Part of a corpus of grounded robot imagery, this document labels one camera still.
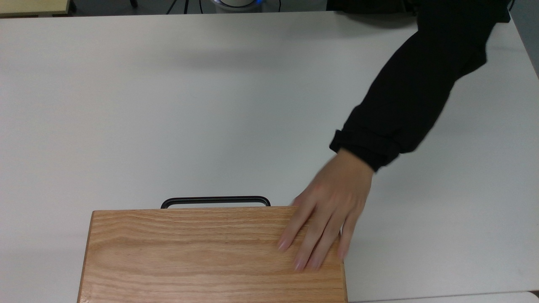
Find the person's bare hand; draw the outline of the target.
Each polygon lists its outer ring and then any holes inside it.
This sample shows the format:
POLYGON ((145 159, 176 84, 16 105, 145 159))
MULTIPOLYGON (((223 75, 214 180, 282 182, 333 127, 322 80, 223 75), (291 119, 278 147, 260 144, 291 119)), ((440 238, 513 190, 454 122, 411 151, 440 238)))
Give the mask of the person's bare hand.
POLYGON ((285 251, 308 226, 296 252, 295 271, 319 269, 335 240, 337 255, 345 260, 355 227, 369 196, 374 170, 352 152, 341 148, 297 196, 296 207, 278 241, 285 251))

